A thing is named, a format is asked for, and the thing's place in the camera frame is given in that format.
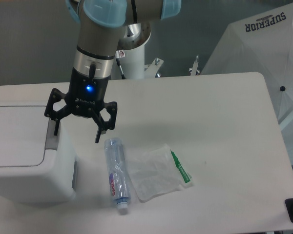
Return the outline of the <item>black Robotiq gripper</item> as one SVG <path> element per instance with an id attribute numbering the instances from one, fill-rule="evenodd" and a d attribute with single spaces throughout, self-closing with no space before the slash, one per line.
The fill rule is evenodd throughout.
<path id="1" fill-rule="evenodd" d="M 105 134 L 107 130 L 114 130 L 118 110 L 117 102 L 104 102 L 109 78 L 96 78 L 95 69 L 96 66 L 90 66 L 87 75 L 73 69 L 67 94 L 57 88 L 51 90 L 44 116 L 55 121 L 55 136 L 58 135 L 60 121 L 71 113 L 80 117 L 93 118 L 98 126 L 95 143 L 99 143 L 101 135 Z M 65 100 L 66 105 L 55 111 L 53 105 L 61 100 Z M 108 121 L 104 121 L 100 114 L 103 109 L 110 114 Z"/>

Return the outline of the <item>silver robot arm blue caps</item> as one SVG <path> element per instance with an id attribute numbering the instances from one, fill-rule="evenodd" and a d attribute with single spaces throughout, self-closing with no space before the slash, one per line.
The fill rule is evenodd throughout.
<path id="1" fill-rule="evenodd" d="M 66 94 L 52 89 L 44 115 L 55 122 L 70 114 L 91 118 L 98 126 L 95 142 L 115 128 L 117 102 L 104 102 L 113 61 L 125 27 L 151 20 L 164 20 L 179 14 L 180 0 L 68 0 L 80 30 Z"/>

